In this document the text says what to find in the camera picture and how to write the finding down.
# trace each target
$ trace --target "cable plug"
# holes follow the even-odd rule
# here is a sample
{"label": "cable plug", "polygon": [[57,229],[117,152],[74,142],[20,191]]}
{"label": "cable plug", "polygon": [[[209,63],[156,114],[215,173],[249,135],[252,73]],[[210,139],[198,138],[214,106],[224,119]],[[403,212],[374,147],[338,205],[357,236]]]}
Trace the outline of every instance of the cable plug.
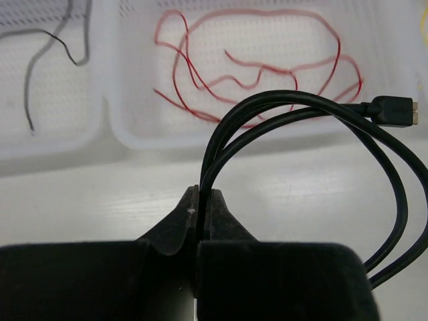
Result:
{"label": "cable plug", "polygon": [[379,126],[409,127],[417,125],[417,102],[411,98],[379,96],[370,104],[380,112],[371,120]]}

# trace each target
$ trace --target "thin red wire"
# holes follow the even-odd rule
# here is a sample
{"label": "thin red wire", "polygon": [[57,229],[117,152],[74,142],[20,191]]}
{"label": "thin red wire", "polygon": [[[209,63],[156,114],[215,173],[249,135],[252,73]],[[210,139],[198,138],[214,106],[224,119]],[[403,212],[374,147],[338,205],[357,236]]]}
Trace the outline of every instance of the thin red wire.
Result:
{"label": "thin red wire", "polygon": [[[182,36],[182,38],[181,38],[179,47],[175,47],[175,46],[171,45],[170,43],[158,40],[159,33],[161,32],[161,27],[162,27],[163,23],[165,22],[165,20],[169,16],[172,16],[172,15],[179,15],[185,24],[186,32],[185,32],[184,36]],[[236,64],[241,65],[241,66],[258,67],[259,72],[257,74],[256,80],[252,84],[245,85],[242,82],[240,82],[236,77],[234,77],[232,75],[224,75],[224,76],[218,77],[215,80],[212,80],[211,82],[209,82],[207,84],[204,82],[202,77],[199,75],[196,67],[193,65],[193,63],[189,57],[189,35],[192,32],[194,32],[194,30],[196,30],[198,27],[200,27],[204,22],[206,22],[210,19],[214,19],[216,17],[225,16],[225,15],[257,15],[257,16],[263,16],[263,17],[277,17],[279,15],[299,15],[299,16],[304,16],[304,17],[313,17],[314,19],[318,20],[336,38],[336,40],[338,42],[338,51],[337,51],[337,54],[335,57],[327,58],[325,60],[322,60],[321,62],[317,62],[317,63],[313,63],[313,64],[306,64],[306,65],[297,66],[295,68],[292,68],[291,70],[286,70],[286,69],[281,69],[281,68],[278,68],[275,66],[271,66],[271,65],[267,65],[267,64],[263,64],[263,63],[259,63],[259,62],[243,62],[243,61],[238,60],[237,58],[233,57],[227,50],[225,50],[226,56],[232,62],[235,62]],[[190,73],[192,82],[198,90],[207,90],[212,95],[212,97],[214,97],[218,101],[225,102],[228,104],[236,104],[237,102],[235,100],[230,100],[229,98],[224,98],[224,97],[221,97],[219,95],[216,95],[216,93],[214,93],[212,91],[211,87],[216,86],[217,84],[220,84],[221,82],[224,82],[227,80],[232,80],[239,87],[241,87],[243,89],[246,89],[246,90],[254,89],[259,84],[259,81],[261,79],[261,74],[263,73],[264,70],[266,70],[269,72],[273,72],[275,74],[282,74],[285,76],[291,76],[295,82],[295,89],[297,90],[298,89],[298,81],[297,81],[297,77],[295,75],[296,72],[299,72],[302,70],[309,70],[309,69],[313,69],[313,68],[318,68],[320,66],[324,66],[326,64],[330,64],[331,62],[334,62],[333,69],[332,69],[328,79],[325,81],[325,83],[321,87],[320,91],[318,92],[318,95],[321,95],[325,91],[325,89],[329,85],[329,83],[331,82],[333,75],[337,69],[337,65],[338,65],[339,60],[346,60],[354,66],[356,73],[357,73],[357,76],[358,76],[358,82],[355,83],[354,85],[352,85],[351,87],[347,88],[345,91],[343,91],[343,93],[341,93],[339,96],[337,96],[335,98],[335,100],[343,98],[349,92],[351,92],[355,88],[358,88],[357,93],[350,99],[350,102],[351,102],[360,94],[360,91],[362,88],[363,80],[361,78],[361,74],[360,74],[360,71],[359,71],[359,68],[358,68],[356,62],[350,56],[340,55],[341,43],[340,43],[340,38],[339,38],[338,34],[335,32],[335,30],[331,27],[331,25],[323,17],[321,17],[320,15],[317,15],[316,13],[312,13],[309,11],[289,10],[289,9],[282,9],[282,10],[275,10],[275,11],[261,11],[261,10],[255,10],[255,9],[224,9],[224,10],[214,11],[214,12],[211,12],[211,13],[208,13],[208,14],[202,16],[202,18],[200,18],[198,21],[196,21],[189,28],[189,26],[187,24],[187,20],[185,19],[185,16],[180,11],[169,10],[169,11],[165,11],[165,13],[163,14],[163,16],[161,17],[161,19],[159,20],[159,22],[156,26],[156,31],[155,31],[155,35],[154,35],[154,42],[156,45],[161,45],[161,46],[173,49],[177,53],[175,56],[174,66],[173,66],[173,84],[174,84],[175,92],[177,93],[177,96],[179,97],[179,100],[180,100],[182,105],[173,101],[172,99],[170,99],[169,97],[167,97],[166,95],[164,95],[163,93],[159,92],[156,89],[154,89],[154,92],[156,92],[159,96],[163,97],[165,100],[167,100],[168,102],[170,102],[174,106],[176,106],[180,109],[186,110],[186,111],[190,112],[191,114],[193,114],[194,116],[196,116],[200,119],[210,121],[210,122],[219,122],[220,118],[218,118],[214,115],[211,115],[209,113],[202,112],[200,110],[194,110],[194,109],[189,108],[187,106],[187,104],[185,103],[185,101],[183,100],[183,97],[181,96],[181,93],[179,91],[177,81],[176,81],[177,66],[178,66],[178,60],[180,57],[184,58],[184,60],[187,64],[187,67],[189,69],[189,73]],[[184,46],[184,44],[186,46],[185,47],[186,54],[184,54],[183,51],[181,50],[181,48]],[[197,84],[196,79],[193,75],[193,72],[195,73],[198,80],[202,83],[202,86],[199,86]],[[254,126],[254,125],[248,124],[248,125],[245,125],[244,127],[249,128],[252,126]]]}

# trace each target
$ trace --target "white surface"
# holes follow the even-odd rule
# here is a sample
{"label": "white surface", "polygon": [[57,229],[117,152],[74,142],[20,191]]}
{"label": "white surface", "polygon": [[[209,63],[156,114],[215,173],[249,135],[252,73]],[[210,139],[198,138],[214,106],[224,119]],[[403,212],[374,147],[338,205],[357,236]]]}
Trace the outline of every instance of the white surface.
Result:
{"label": "white surface", "polygon": [[[72,0],[72,17],[59,37],[75,60],[84,56],[86,0]],[[68,1],[0,0],[0,33],[31,28],[53,32]],[[0,158],[14,158],[75,150],[93,140],[100,129],[101,2],[93,3],[90,28],[90,63],[76,67],[57,41],[36,63],[31,76],[29,110],[31,134],[23,105],[23,86],[30,59],[48,41],[43,34],[0,40]]]}
{"label": "white surface", "polygon": [[[360,101],[370,101],[381,94],[416,98],[419,78],[428,76],[421,39],[415,37],[419,34],[419,13],[408,1],[110,1],[106,8],[109,22],[106,26],[111,41],[112,73],[107,98],[113,130],[126,146],[169,148],[203,146],[207,142],[214,125],[207,125],[153,92],[156,88],[179,101],[171,77],[176,53],[156,46],[154,31],[162,14],[171,9],[183,12],[190,26],[208,12],[230,8],[303,9],[323,16],[337,30],[342,40],[342,54],[352,56],[360,66],[364,78]],[[159,39],[178,46],[184,32],[182,19],[172,16],[163,24]],[[282,68],[319,62],[337,52],[334,38],[320,22],[309,17],[219,17],[202,24],[190,39],[189,52],[206,82],[224,74],[233,74],[246,84],[256,79],[258,68],[232,64],[225,57],[224,49],[244,61],[261,61]],[[318,92],[331,68],[332,64],[299,72],[300,89]],[[350,64],[339,62],[324,96],[333,98],[356,80]],[[191,108],[222,117],[232,107],[216,101],[205,90],[199,92],[191,82],[184,59],[178,64],[177,83]],[[269,89],[294,89],[294,85],[290,78],[267,72],[254,90],[242,90],[232,82],[213,88],[218,95],[237,101]],[[342,131],[332,120],[308,121],[292,128],[287,131],[288,136]],[[276,133],[276,136],[284,135],[286,133],[281,130]]]}
{"label": "white surface", "polygon": [[[428,162],[428,126],[394,130]],[[56,157],[0,163],[0,243],[135,239],[198,181],[202,148],[132,152],[111,134]],[[409,198],[409,224],[387,261],[419,236],[422,188],[397,158]],[[215,187],[258,238],[334,241],[368,258],[393,226],[393,193],[380,166],[349,134],[255,142]],[[428,254],[375,291],[384,320],[425,320]]]}

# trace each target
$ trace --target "white plastic basket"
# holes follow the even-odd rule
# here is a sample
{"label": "white plastic basket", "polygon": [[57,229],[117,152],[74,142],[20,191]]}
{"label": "white plastic basket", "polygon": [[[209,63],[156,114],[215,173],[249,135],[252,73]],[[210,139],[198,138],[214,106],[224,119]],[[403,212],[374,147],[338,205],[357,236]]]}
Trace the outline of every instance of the white plastic basket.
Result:
{"label": "white plastic basket", "polygon": [[[179,10],[189,25],[221,9],[298,9],[321,15],[338,32],[342,54],[359,65],[364,86],[357,101],[378,95],[418,97],[418,82],[426,82],[427,62],[418,30],[415,4],[405,0],[115,0],[107,9],[110,35],[111,123],[118,139],[130,148],[170,148],[207,142],[214,124],[195,118],[157,95],[153,88],[179,101],[172,81],[176,52],[156,46],[154,33],[162,14]],[[178,46],[185,34],[179,16],[165,20],[159,39]],[[189,51],[204,80],[233,74],[244,83],[257,77],[257,68],[242,68],[227,60],[224,49],[241,60],[261,61],[283,68],[326,59],[337,43],[318,21],[309,17],[275,18],[223,16],[204,23],[191,36]],[[298,75],[300,88],[316,93],[330,65]],[[340,62],[323,96],[333,98],[355,82],[355,71]],[[232,107],[198,91],[184,59],[177,67],[179,89],[190,108],[224,115]],[[215,90],[242,100],[271,89],[294,89],[290,78],[266,73],[260,86],[242,90],[228,82]],[[341,99],[345,102],[350,95]],[[276,136],[319,134],[341,130],[333,118],[309,120],[277,130]]]}
{"label": "white plastic basket", "polygon": [[[75,60],[84,56],[86,1],[71,0],[72,13],[58,35]],[[102,119],[100,4],[92,4],[87,65],[74,66],[57,41],[36,63],[29,85],[33,132],[25,116],[24,79],[29,61],[51,38],[35,33],[0,40],[0,159],[75,150],[95,138]],[[52,33],[67,6],[68,0],[0,0],[0,34],[33,28]]]}

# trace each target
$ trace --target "white table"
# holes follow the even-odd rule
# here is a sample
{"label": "white table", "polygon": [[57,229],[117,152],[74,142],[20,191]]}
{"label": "white table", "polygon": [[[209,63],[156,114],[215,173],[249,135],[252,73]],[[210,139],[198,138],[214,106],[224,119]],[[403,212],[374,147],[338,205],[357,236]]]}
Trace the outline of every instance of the white table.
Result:
{"label": "white table", "polygon": [[[393,133],[428,163],[428,125]],[[133,152],[107,131],[77,153],[2,162],[0,244],[135,239],[198,182],[202,156],[202,148]],[[388,262],[416,240],[427,220],[419,182],[393,160],[410,213]],[[366,259],[394,223],[386,175],[348,133],[255,142],[224,168],[215,187],[262,240],[333,241]],[[384,320],[426,320],[428,253],[374,293]]]}

